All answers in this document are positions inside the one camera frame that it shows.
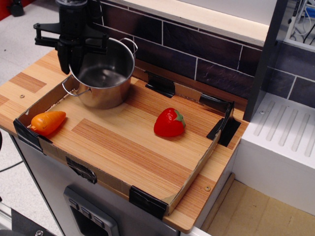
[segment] toy strawberry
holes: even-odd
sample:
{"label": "toy strawberry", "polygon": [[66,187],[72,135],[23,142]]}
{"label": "toy strawberry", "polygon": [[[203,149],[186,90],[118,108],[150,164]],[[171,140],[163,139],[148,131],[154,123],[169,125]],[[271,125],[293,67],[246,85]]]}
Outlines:
{"label": "toy strawberry", "polygon": [[167,108],[157,118],[154,132],[162,137],[173,137],[182,134],[185,126],[184,118],[179,111]]}

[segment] wall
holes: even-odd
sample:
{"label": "wall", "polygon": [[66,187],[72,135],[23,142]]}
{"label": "wall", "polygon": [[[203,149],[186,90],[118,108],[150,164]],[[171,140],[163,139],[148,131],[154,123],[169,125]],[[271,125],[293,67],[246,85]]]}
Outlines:
{"label": "wall", "polygon": [[315,108],[315,53],[282,43],[268,92]]}
{"label": "wall", "polygon": [[[98,3],[89,3],[91,13],[99,14]],[[248,98],[262,48],[110,1],[102,6],[103,16],[93,20],[93,28],[133,39],[137,59]]]}

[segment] toy carrot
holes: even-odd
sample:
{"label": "toy carrot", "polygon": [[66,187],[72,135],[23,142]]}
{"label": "toy carrot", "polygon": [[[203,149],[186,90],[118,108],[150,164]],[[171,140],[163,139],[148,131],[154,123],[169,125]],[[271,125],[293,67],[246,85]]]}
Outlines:
{"label": "toy carrot", "polygon": [[53,111],[40,113],[31,120],[31,130],[46,136],[54,132],[65,119],[65,112]]}

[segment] cable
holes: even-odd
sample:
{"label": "cable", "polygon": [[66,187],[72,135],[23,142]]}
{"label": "cable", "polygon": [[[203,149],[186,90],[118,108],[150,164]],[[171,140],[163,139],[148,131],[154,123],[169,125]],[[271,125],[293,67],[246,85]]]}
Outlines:
{"label": "cable", "polygon": [[[299,31],[299,29],[295,29],[295,30],[299,32],[298,35],[300,35],[301,38],[304,40],[304,37],[301,35],[301,32]],[[290,39],[292,39],[292,40],[294,40],[294,41],[297,41],[297,38],[295,37],[295,33],[296,33],[296,32],[293,32],[293,34],[291,35]]]}
{"label": "cable", "polygon": [[17,165],[21,164],[22,162],[23,162],[23,161],[20,161],[20,162],[18,162],[18,163],[16,163],[16,164],[14,164],[14,165],[12,165],[12,166],[9,166],[9,167],[7,167],[7,168],[4,168],[3,170],[0,170],[0,173],[1,173],[1,172],[3,172],[3,171],[7,171],[7,170],[9,170],[9,169],[13,168],[13,167],[15,167],[15,166],[17,166]]}
{"label": "cable", "polygon": [[315,27],[315,24],[313,25],[313,27],[311,28],[311,30],[308,32],[308,34],[305,36],[304,40],[303,40],[303,43],[305,43],[306,39],[308,38],[308,36],[310,35],[310,33],[313,31]]}
{"label": "cable", "polygon": [[312,45],[313,41],[314,41],[315,37],[311,40],[310,45]]}
{"label": "cable", "polygon": [[302,26],[303,26],[303,29],[304,29],[304,33],[296,32],[296,24],[298,24],[298,22],[295,22],[295,23],[294,23],[294,32],[297,33],[298,35],[305,35],[305,34],[309,33],[310,31],[312,31],[312,30],[311,30],[312,21],[311,21],[310,15],[309,15],[309,13],[307,12],[307,9],[306,9],[306,8],[305,8],[305,13],[306,13],[306,15],[308,16],[308,18],[309,18],[309,20],[310,20],[309,30],[306,31],[305,28],[304,28],[304,21],[305,21],[305,16],[304,16],[304,18],[303,18],[303,23],[302,23]]}

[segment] cardboard floor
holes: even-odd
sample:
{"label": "cardboard floor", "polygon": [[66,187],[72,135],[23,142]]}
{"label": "cardboard floor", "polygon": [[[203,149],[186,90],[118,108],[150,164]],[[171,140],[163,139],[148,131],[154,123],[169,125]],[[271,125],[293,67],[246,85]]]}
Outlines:
{"label": "cardboard floor", "polygon": [[203,230],[211,236],[314,236],[315,216],[234,180]]}

